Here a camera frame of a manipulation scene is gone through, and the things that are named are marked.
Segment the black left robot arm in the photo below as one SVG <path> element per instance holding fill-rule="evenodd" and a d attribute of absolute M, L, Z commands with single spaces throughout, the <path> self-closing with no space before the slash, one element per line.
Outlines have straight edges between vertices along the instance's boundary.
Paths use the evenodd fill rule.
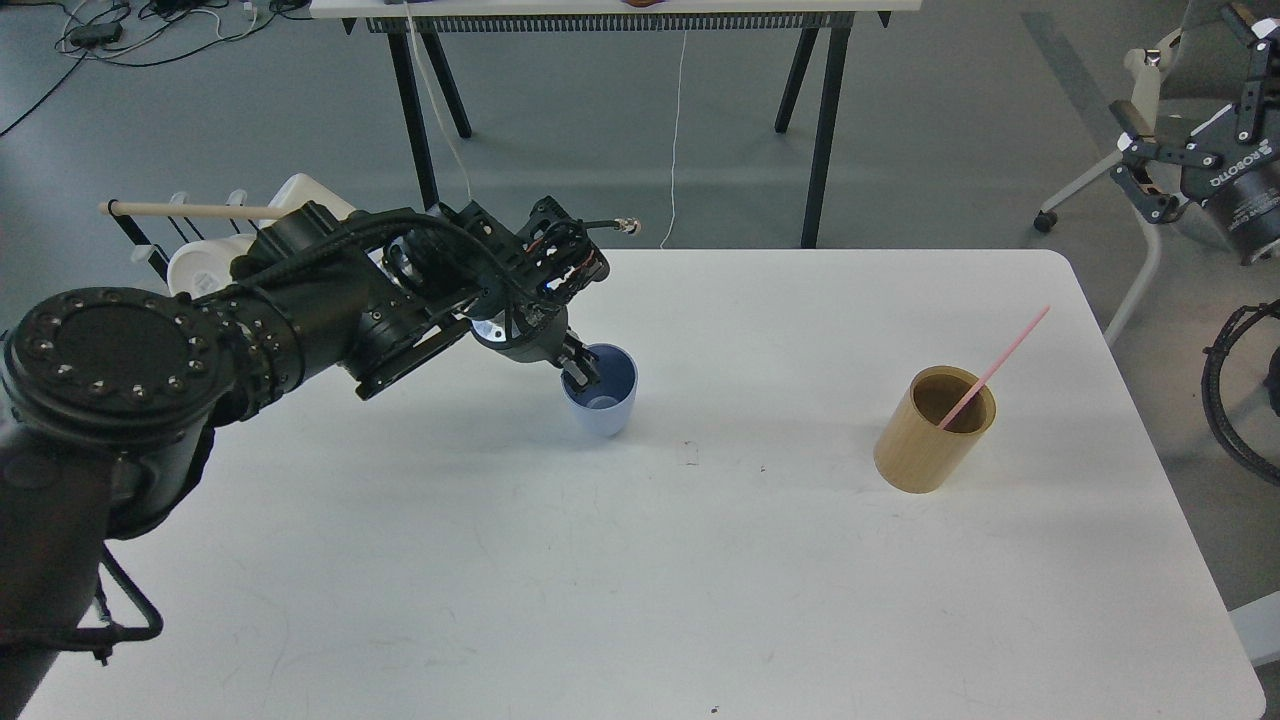
<path fill-rule="evenodd" d="M 590 228 L 553 199 L 518 231 L 477 204 L 342 219 L 308 201 L 257 232 L 223 290 L 92 287 L 32 307 L 3 334 L 3 716 L 58 655 L 105 661 L 160 634 L 105 544 L 169 516 L 219 427 L 332 366 L 370 398 L 467 334 L 599 384 L 567 311 L 611 270 Z"/>

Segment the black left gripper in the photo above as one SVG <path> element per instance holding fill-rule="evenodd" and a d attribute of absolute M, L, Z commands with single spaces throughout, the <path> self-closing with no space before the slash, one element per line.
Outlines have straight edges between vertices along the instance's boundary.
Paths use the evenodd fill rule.
<path fill-rule="evenodd" d="M 599 357 L 570 329 L 567 307 L 508 305 L 492 318 L 472 319 L 471 332 L 480 345 L 515 363 L 561 368 L 575 393 L 602 382 Z"/>

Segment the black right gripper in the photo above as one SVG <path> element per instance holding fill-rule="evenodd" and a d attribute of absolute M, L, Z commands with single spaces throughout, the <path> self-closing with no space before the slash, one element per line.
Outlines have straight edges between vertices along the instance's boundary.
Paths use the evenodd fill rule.
<path fill-rule="evenodd" d="M 1277 254 L 1277 110 L 1266 110 L 1277 65 L 1277 18 L 1225 3 L 1222 20 L 1249 51 L 1236 105 L 1221 108 L 1192 133 L 1189 120 L 1157 127 L 1133 102 L 1111 102 L 1123 131 L 1111 178 L 1151 224 L 1174 223 L 1194 201 L 1240 264 L 1251 266 Z M 1180 191 L 1161 188 L 1151 174 L 1155 165 L 1180 168 Z"/>

